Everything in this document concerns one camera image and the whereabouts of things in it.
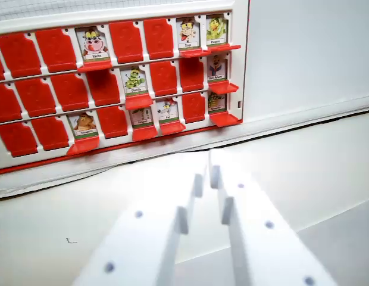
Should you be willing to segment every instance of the screw hole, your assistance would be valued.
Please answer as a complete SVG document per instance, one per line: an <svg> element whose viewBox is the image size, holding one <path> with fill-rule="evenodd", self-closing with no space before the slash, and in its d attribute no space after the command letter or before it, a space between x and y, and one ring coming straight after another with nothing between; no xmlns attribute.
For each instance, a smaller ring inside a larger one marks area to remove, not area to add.
<svg viewBox="0 0 369 286"><path fill-rule="evenodd" d="M273 229L274 228L274 223L271 222L270 220L268 220L266 223L265 223L265 226L269 229Z"/></svg>
<svg viewBox="0 0 369 286"><path fill-rule="evenodd" d="M306 277L305 278L305 284L308 285L308 286L313 286L315 285L315 282L314 282L314 279L311 278L311 277Z"/></svg>
<svg viewBox="0 0 369 286"><path fill-rule="evenodd" d="M105 272L106 273L110 273L114 270L114 264L111 263L111 262L108 262L106 265L105 265Z"/></svg>
<svg viewBox="0 0 369 286"><path fill-rule="evenodd" d="M140 210L138 210L138 211L136 211L136 213L135 213L135 216L136 216L136 218L140 218L140 217L142 217L143 216L143 212L142 211L140 211Z"/></svg>

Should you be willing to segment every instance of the cartoon dog card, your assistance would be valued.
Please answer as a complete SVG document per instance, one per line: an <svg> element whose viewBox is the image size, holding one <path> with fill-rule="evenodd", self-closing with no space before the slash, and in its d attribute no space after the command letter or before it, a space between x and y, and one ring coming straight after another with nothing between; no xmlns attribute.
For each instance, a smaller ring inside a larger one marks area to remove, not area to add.
<svg viewBox="0 0 369 286"><path fill-rule="evenodd" d="M194 17L177 19L178 49L193 49L201 46L199 35L199 23Z"/></svg>
<svg viewBox="0 0 369 286"><path fill-rule="evenodd" d="M103 61L110 58L105 34L101 33L96 27L76 29L76 35L84 62Z"/></svg>
<svg viewBox="0 0 369 286"><path fill-rule="evenodd" d="M178 104L172 98L157 100L155 103L157 105L160 123L179 120Z"/></svg>
<svg viewBox="0 0 369 286"><path fill-rule="evenodd" d="M208 113L217 113L227 110L227 95L217 95L215 92L208 93Z"/></svg>
<svg viewBox="0 0 369 286"><path fill-rule="evenodd" d="M207 46L220 45L227 42L227 20L223 15L208 15L206 17Z"/></svg>
<svg viewBox="0 0 369 286"><path fill-rule="evenodd" d="M97 136L98 132L93 116L82 112L68 115L67 118L75 139Z"/></svg>
<svg viewBox="0 0 369 286"><path fill-rule="evenodd" d="M154 125L150 107L129 110L129 114L133 128Z"/></svg>
<svg viewBox="0 0 369 286"><path fill-rule="evenodd" d="M131 67L127 70L121 70L121 78L124 85L125 95L147 93L146 76L138 67Z"/></svg>
<svg viewBox="0 0 369 286"><path fill-rule="evenodd" d="M227 60L220 55L207 58L207 80L218 82L227 78Z"/></svg>

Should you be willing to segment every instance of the cartoon cow card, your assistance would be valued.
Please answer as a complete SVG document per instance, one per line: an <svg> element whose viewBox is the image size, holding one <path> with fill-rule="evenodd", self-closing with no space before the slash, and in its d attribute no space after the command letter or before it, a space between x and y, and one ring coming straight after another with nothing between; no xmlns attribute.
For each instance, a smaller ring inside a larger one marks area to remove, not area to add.
<svg viewBox="0 0 369 286"><path fill-rule="evenodd" d="M105 34L96 27L78 28L76 29L76 36L79 40L84 62L110 59Z"/></svg>

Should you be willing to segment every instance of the cartoon character illustration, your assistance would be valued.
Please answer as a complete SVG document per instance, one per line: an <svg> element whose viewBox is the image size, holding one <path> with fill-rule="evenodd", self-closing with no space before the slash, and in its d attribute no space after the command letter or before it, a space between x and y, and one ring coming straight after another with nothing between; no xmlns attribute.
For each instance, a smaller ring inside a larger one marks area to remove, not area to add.
<svg viewBox="0 0 369 286"><path fill-rule="evenodd" d="M223 100L224 96L219 96L215 92L212 92L208 96L208 108L216 107L218 106L218 100Z"/></svg>
<svg viewBox="0 0 369 286"><path fill-rule="evenodd" d="M226 24L222 18L212 18L207 30L207 40L217 40L226 33Z"/></svg>
<svg viewBox="0 0 369 286"><path fill-rule="evenodd" d="M137 86L139 86L141 83L145 82L145 79L142 79L139 76L140 71L138 69L132 69L130 72L130 77L128 77L126 75L126 77L128 78L125 86L127 88L136 88Z"/></svg>
<svg viewBox="0 0 369 286"><path fill-rule="evenodd" d="M195 38L196 31L194 28L194 18L185 18L182 21L181 27L182 30L179 32L180 40L190 42L191 38Z"/></svg>
<svg viewBox="0 0 369 286"><path fill-rule="evenodd" d="M96 124L93 123L93 117L86 113L81 114L74 130L85 131L90 129L96 129Z"/></svg>
<svg viewBox="0 0 369 286"><path fill-rule="evenodd" d="M140 112L140 111L141 111L141 120L144 120L145 119L145 113L143 112L144 108L135 109L132 111L132 114L136 114L137 112Z"/></svg>
<svg viewBox="0 0 369 286"><path fill-rule="evenodd" d="M215 76L216 72L221 70L221 63L220 63L220 56L215 55L212 60L213 66L209 67L209 70L211 71L211 75Z"/></svg>
<svg viewBox="0 0 369 286"><path fill-rule="evenodd" d="M100 54L107 52L108 48L105 46L104 40L100 38L100 34L92 28L84 32L84 51L83 55Z"/></svg>
<svg viewBox="0 0 369 286"><path fill-rule="evenodd" d="M176 102L172 98L165 100L162 110L158 109L158 113L167 113L167 115L170 115L171 108L175 106L175 104Z"/></svg>

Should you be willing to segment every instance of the character card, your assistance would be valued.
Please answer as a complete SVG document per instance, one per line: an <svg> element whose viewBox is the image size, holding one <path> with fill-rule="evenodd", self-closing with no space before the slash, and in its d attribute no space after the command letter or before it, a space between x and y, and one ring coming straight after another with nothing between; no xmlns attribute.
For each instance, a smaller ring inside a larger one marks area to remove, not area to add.
<svg viewBox="0 0 369 286"><path fill-rule="evenodd" d="M129 114L133 128L154 125L150 107L130 110Z"/></svg>
<svg viewBox="0 0 369 286"><path fill-rule="evenodd" d="M76 36L84 62L104 61L110 58L105 34L96 27L78 28Z"/></svg>
<svg viewBox="0 0 369 286"><path fill-rule="evenodd" d="M123 81L125 96L145 94L148 91L145 72L138 67L120 70Z"/></svg>
<svg viewBox="0 0 369 286"><path fill-rule="evenodd" d="M156 101L160 123L179 120L178 104L172 98Z"/></svg>
<svg viewBox="0 0 369 286"><path fill-rule="evenodd" d="M208 113L218 113L227 110L227 95L217 95L215 92L208 92Z"/></svg>
<svg viewBox="0 0 369 286"><path fill-rule="evenodd" d="M85 111L82 113L69 114L67 118L75 139L83 139L98 135L93 116L88 115Z"/></svg>
<svg viewBox="0 0 369 286"><path fill-rule="evenodd" d="M207 46L216 46L227 42L227 23L221 14L206 16Z"/></svg>
<svg viewBox="0 0 369 286"><path fill-rule="evenodd" d="M227 60L220 55L207 58L207 81L218 82L227 79Z"/></svg>
<svg viewBox="0 0 369 286"><path fill-rule="evenodd" d="M201 46L199 23L194 17L177 19L178 49L194 49Z"/></svg>

